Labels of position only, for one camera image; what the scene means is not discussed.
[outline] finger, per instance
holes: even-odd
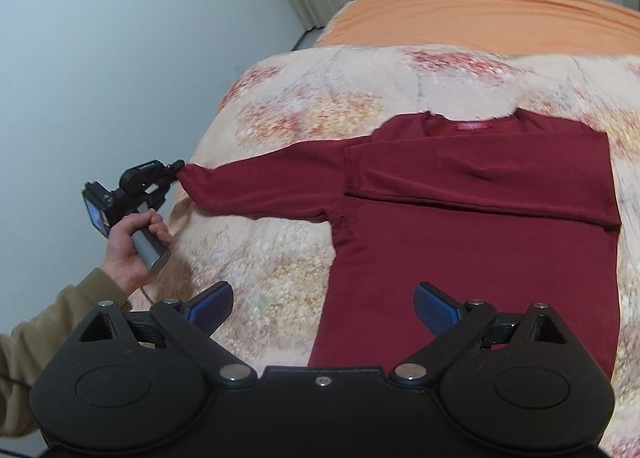
[[[167,231],[168,229],[163,223],[154,223],[149,226],[149,232],[153,234],[158,233],[159,231]]]
[[[174,237],[165,231],[158,231],[158,239],[167,245],[170,245],[174,241]]]
[[[138,229],[142,229],[149,225],[149,222],[151,222],[151,216],[152,213],[150,211],[146,211],[144,213],[132,213],[116,223],[113,228],[120,229],[131,236]]]

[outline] folded sleeve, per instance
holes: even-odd
[[[387,141],[346,158],[351,196],[620,226],[609,143],[593,130]]]
[[[214,215],[325,221],[344,196],[345,149],[368,139],[305,141],[215,169],[187,164],[178,180]]]

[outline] sweater sleeve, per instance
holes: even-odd
[[[131,308],[111,278],[94,269],[76,287],[63,289],[55,303],[38,316],[18,324],[11,335],[0,335],[0,435],[22,436],[38,428],[31,416],[29,386],[76,325],[103,299],[111,299],[123,310]]]
[[[345,149],[368,139],[305,141],[215,169],[188,164],[178,180],[214,215],[325,221],[344,195]]]

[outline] sweater cuff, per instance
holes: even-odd
[[[100,269],[92,270],[86,278],[76,285],[78,292],[88,297],[92,303],[109,299],[122,310],[131,310],[127,295]]]

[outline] gray handle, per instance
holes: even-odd
[[[169,249],[146,227],[134,232],[131,235],[131,241],[151,274],[162,269],[169,260]]]

